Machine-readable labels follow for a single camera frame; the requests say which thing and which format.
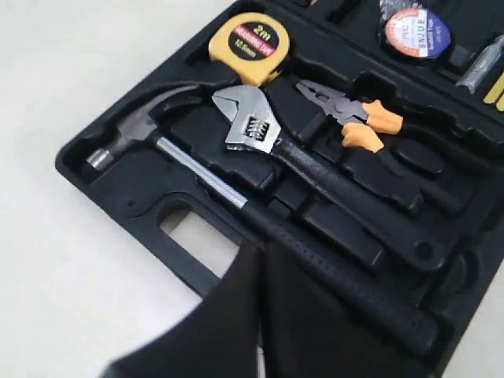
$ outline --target black plastic tool case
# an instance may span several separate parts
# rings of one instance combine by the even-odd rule
[[[156,88],[182,82],[204,82],[215,89],[239,84],[231,69],[209,59],[208,42],[236,14],[267,13],[291,37],[282,75],[263,86],[280,123],[308,151],[389,204],[391,211],[407,214],[444,241],[450,247],[443,256],[444,266],[435,272],[416,272],[371,238],[354,218],[328,204],[280,164],[264,155],[226,150],[229,124],[209,99],[203,106],[171,117],[162,131],[229,184],[346,256],[376,285],[430,313],[442,325],[442,335],[434,350],[423,357],[409,354],[358,314],[349,312],[347,318],[362,324],[376,340],[370,349],[393,348],[408,366],[420,367],[426,376],[441,376],[504,256],[500,217],[504,116],[482,102],[504,69],[504,60],[489,72],[475,95],[454,85],[486,44],[504,33],[504,7],[498,0],[439,0],[431,6],[449,25],[454,43],[435,61],[413,62],[391,54],[379,43],[377,0],[319,0],[312,6],[303,0],[237,2],[70,141],[57,156],[57,170],[184,282],[201,296],[208,295],[219,279],[172,241],[160,223],[173,211],[192,209],[236,243],[249,239],[262,245],[261,237],[240,223],[236,213],[186,168],[148,146],[128,152],[98,178],[86,176],[82,168],[88,155],[111,140],[111,124]],[[451,216],[429,201],[418,202],[418,188],[394,176],[372,153],[343,149],[340,126],[295,90],[299,79],[324,83],[351,98],[380,99],[406,122],[461,146],[461,152],[451,154],[437,138],[383,137],[398,161],[457,196],[464,209]],[[341,374],[338,359],[335,354],[327,376]],[[355,374],[349,370],[342,376],[364,376]]]

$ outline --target pliers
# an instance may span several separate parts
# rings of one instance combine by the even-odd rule
[[[307,99],[319,105],[325,114],[332,116],[343,126],[344,147],[361,146],[372,151],[391,172],[414,182],[426,197],[450,215],[460,213],[464,208],[459,198],[402,167],[384,148],[376,133],[396,135],[402,130],[404,119],[386,110],[380,100],[352,101],[342,91],[309,80],[301,80],[296,87]]]

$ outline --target white table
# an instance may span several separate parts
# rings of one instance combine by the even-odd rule
[[[231,2],[0,0],[1,377],[97,376],[199,303],[54,158]],[[194,228],[190,217],[173,233],[191,243]],[[447,376],[504,374],[503,284],[501,273]]]

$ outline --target tool kit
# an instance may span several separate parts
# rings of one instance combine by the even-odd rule
[[[203,298],[221,281],[161,230],[170,214],[284,251],[260,297],[287,295],[293,264],[306,303],[250,307],[269,376],[442,376],[504,257],[502,20],[498,0],[238,1],[56,167]],[[285,324],[311,347],[272,342]],[[381,368],[348,364],[363,351]]]

